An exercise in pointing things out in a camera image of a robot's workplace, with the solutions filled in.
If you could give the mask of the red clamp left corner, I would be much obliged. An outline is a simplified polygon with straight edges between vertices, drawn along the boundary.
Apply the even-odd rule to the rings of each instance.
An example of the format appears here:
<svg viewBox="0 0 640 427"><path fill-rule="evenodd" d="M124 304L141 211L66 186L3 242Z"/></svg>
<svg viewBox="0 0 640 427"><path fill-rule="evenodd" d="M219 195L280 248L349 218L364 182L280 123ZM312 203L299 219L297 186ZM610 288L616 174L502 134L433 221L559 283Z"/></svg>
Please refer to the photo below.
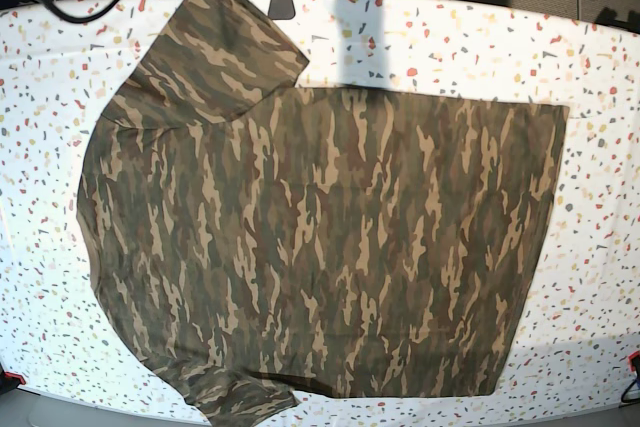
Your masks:
<svg viewBox="0 0 640 427"><path fill-rule="evenodd" d="M24 378L19 374L13 374L1 370L0 372L0 392L1 394L10 392L25 384Z"/></svg>

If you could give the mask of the camouflage T-shirt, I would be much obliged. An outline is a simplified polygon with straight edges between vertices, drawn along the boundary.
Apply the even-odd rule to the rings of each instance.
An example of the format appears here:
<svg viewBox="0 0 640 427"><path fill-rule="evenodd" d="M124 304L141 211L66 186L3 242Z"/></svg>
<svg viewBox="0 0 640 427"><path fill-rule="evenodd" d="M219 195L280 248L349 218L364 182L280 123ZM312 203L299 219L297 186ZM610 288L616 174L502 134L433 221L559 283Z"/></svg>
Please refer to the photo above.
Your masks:
<svg viewBox="0 0 640 427"><path fill-rule="evenodd" d="M493 393L569 111L300 88L246 0L184 0L100 115L77 216L133 354L215 426Z"/></svg>

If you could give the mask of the red clamp corner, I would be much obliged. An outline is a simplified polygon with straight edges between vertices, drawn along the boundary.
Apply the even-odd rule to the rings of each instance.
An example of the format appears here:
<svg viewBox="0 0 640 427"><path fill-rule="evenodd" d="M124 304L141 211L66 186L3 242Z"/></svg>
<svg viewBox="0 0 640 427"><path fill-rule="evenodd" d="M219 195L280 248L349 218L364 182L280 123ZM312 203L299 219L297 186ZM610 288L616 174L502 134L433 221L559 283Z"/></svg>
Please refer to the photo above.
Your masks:
<svg viewBox="0 0 640 427"><path fill-rule="evenodd" d="M13 374L1 370L0 372L0 392L1 394L10 392L25 384L24 378L19 374Z"/></svg>
<svg viewBox="0 0 640 427"><path fill-rule="evenodd" d="M636 376L636 379L640 379L640 352L636 351L628 356L629 367Z"/></svg>

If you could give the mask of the terrazzo pattern tablecloth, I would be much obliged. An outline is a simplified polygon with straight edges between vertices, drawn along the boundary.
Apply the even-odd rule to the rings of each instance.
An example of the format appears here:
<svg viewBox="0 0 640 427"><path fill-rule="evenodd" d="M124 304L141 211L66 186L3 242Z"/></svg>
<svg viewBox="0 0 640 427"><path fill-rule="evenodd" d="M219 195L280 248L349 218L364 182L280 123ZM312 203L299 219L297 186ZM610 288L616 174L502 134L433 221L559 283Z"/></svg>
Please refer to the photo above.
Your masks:
<svg viewBox="0 0 640 427"><path fill-rule="evenodd" d="M1 15L1 363L27 390L153 425L205 424L123 346L76 220L93 126L182 0L123 0L77 26ZM293 0L305 85L353 83L570 109L547 238L495 392L333 401L275 426L480 426L618 402L639 347L639 38L454 0Z"/></svg>

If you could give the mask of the red clamp right corner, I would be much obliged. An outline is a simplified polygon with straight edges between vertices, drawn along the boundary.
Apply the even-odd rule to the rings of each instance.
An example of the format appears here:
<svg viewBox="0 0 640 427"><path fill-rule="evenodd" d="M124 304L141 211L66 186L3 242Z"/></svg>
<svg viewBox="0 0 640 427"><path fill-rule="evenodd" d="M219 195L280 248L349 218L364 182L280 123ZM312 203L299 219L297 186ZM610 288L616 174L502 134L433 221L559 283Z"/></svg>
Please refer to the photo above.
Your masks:
<svg viewBox="0 0 640 427"><path fill-rule="evenodd" d="M628 356L629 367L636 376L636 379L640 379L640 352L636 351Z"/></svg>

